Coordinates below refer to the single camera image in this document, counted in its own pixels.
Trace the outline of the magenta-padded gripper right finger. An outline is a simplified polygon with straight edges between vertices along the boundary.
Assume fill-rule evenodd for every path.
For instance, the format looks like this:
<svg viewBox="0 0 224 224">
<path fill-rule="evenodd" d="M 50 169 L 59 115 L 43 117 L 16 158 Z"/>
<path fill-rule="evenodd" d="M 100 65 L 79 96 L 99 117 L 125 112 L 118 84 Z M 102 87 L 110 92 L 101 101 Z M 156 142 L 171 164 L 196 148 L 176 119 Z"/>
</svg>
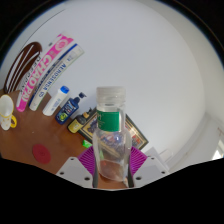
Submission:
<svg viewBox="0 0 224 224">
<path fill-rule="evenodd" d="M 147 153 L 131 148 L 127 186 L 143 187 L 169 174 L 168 167 L 154 148 Z"/>
</svg>

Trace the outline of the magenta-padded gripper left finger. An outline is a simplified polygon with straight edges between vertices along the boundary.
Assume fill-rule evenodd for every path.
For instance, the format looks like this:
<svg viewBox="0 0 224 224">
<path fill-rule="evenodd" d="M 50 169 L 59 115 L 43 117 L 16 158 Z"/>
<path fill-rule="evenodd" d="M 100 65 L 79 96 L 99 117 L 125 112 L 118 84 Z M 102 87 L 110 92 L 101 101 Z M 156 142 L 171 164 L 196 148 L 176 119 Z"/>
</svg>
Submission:
<svg viewBox="0 0 224 224">
<path fill-rule="evenodd" d="M 89 147 L 78 157 L 69 157 L 56 175 L 84 188 L 96 188 L 98 173 L 93 147 Z"/>
</svg>

